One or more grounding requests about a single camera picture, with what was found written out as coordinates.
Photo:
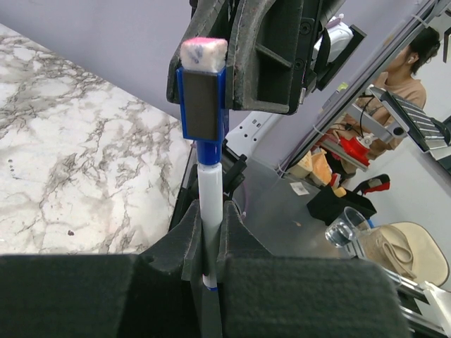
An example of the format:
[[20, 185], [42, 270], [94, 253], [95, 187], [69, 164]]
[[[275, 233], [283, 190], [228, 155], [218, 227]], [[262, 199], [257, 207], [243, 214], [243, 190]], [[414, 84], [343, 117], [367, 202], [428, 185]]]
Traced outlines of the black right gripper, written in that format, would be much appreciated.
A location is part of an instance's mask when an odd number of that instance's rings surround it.
[[299, 98], [324, 90], [366, 33], [343, 22], [344, 1], [240, 1], [226, 61], [226, 99], [234, 111], [288, 115], [297, 44]]

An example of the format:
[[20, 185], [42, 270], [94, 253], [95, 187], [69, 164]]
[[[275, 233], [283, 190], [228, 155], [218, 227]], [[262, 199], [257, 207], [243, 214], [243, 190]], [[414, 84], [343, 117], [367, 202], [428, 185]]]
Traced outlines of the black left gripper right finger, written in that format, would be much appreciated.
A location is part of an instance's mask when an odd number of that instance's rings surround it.
[[223, 207], [218, 255], [224, 337], [409, 337], [397, 293], [376, 264], [275, 257]]

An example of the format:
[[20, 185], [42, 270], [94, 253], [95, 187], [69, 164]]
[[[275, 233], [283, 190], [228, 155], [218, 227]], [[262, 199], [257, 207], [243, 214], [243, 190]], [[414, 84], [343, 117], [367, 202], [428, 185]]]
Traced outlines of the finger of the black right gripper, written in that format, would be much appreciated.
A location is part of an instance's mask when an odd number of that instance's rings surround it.
[[176, 70], [216, 72], [226, 63], [230, 36], [229, 3], [225, 0], [191, 1], [191, 20], [168, 68], [166, 98], [180, 103]]

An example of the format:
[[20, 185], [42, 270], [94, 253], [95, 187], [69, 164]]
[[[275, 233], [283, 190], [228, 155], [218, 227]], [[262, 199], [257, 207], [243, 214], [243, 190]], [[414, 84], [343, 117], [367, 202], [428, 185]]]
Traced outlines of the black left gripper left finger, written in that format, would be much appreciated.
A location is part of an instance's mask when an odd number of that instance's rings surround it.
[[1, 257], [2, 337], [199, 337], [199, 204], [140, 254]]

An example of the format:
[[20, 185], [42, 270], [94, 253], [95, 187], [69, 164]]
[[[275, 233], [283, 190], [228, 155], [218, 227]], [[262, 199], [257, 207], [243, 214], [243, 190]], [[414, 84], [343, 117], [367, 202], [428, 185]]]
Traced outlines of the blue marker cap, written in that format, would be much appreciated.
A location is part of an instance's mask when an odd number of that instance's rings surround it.
[[183, 137], [196, 143], [199, 163], [215, 165], [221, 161], [222, 143], [229, 128], [226, 64], [214, 73], [180, 67], [176, 75]]

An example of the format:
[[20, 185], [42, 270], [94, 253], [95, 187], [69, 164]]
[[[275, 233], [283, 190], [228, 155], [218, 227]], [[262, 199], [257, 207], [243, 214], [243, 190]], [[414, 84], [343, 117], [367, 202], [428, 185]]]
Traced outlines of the white blue marker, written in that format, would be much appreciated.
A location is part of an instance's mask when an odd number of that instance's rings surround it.
[[218, 288], [216, 260], [219, 250], [220, 228], [223, 220], [223, 178], [222, 165], [199, 164], [199, 206], [202, 219], [204, 267], [203, 283], [207, 289]]

